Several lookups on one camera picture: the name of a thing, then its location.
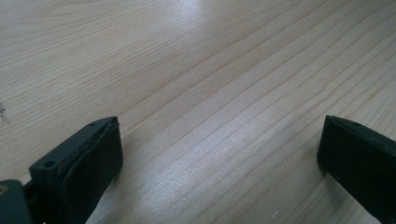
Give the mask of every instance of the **table surface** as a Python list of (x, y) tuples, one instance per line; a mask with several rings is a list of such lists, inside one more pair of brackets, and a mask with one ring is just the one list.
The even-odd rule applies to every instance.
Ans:
[(1, 179), (118, 116), (88, 223), (377, 223), (316, 163), (326, 115), (396, 138), (391, 0), (0, 2)]

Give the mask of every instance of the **black clamp jaw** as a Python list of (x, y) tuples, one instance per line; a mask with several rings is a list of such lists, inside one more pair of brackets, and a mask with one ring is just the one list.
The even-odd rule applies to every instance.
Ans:
[(0, 223), (85, 223), (122, 161), (117, 117), (88, 124), (35, 162), (25, 186), (0, 181)]
[(373, 217), (396, 223), (396, 142), (357, 122), (327, 116), (318, 164)]

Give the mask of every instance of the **wooden table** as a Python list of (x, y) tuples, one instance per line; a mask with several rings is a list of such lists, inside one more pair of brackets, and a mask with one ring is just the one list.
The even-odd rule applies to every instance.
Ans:
[(0, 178), (116, 115), (89, 223), (377, 223), (316, 154), (327, 114), (396, 138), (395, 53), (391, 0), (1, 1)]

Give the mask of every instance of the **screw hole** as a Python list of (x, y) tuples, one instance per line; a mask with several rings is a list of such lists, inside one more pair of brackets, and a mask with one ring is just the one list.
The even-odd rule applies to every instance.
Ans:
[(55, 165), (55, 161), (47, 161), (46, 163), (44, 163), (44, 167), (46, 168), (50, 168), (51, 166)]
[(7, 185), (0, 185), (0, 195), (6, 193), (7, 190), (8, 190)]

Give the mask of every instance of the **black object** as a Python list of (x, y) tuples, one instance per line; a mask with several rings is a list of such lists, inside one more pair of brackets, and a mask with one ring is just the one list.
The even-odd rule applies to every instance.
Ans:
[(85, 223), (121, 166), (118, 119), (99, 119), (35, 162), (24, 187), (0, 181), (0, 223)]
[(396, 223), (396, 142), (359, 123), (327, 116), (318, 164), (381, 223)]

